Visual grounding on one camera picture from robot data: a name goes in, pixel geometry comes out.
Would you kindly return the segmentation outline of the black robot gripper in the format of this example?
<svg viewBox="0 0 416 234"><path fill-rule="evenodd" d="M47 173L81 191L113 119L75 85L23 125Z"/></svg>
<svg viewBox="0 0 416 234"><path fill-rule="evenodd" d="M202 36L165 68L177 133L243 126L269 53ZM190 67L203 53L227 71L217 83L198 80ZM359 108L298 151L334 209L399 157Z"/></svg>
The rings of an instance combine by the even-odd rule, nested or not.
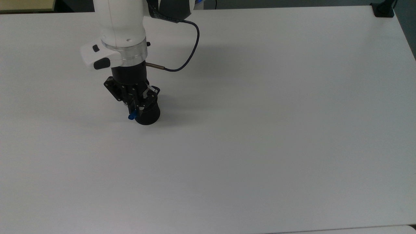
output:
<svg viewBox="0 0 416 234"><path fill-rule="evenodd" d="M104 86L117 101L127 102L129 115L141 115L156 106L160 89L150 86L144 62L131 67L111 68L111 72L112 76L107 78Z"/></svg>

